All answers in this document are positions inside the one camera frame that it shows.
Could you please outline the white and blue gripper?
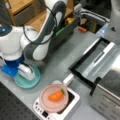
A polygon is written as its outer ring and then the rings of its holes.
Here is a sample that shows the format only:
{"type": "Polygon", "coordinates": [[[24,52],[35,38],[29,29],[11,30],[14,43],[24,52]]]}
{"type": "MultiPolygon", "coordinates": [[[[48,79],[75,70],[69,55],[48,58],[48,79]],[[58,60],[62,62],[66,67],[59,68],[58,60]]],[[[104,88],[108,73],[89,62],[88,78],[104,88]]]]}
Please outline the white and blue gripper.
{"type": "Polygon", "coordinates": [[[24,63],[24,56],[20,56],[14,60],[6,60],[0,56],[0,60],[3,62],[1,70],[7,75],[14,77],[19,74],[27,80],[32,80],[35,78],[33,68],[24,63]]]}

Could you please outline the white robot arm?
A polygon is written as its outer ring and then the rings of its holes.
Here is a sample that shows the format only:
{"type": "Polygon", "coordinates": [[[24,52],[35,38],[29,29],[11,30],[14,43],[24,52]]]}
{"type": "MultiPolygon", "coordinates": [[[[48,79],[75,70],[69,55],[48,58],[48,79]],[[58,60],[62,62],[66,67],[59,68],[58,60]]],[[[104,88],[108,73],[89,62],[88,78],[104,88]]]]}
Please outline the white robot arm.
{"type": "Polygon", "coordinates": [[[0,19],[0,58],[5,62],[1,70],[9,76],[35,78],[33,68],[24,63],[43,60],[50,41],[60,26],[68,0],[45,0],[46,18],[39,32],[32,26],[16,27],[0,19]]]}

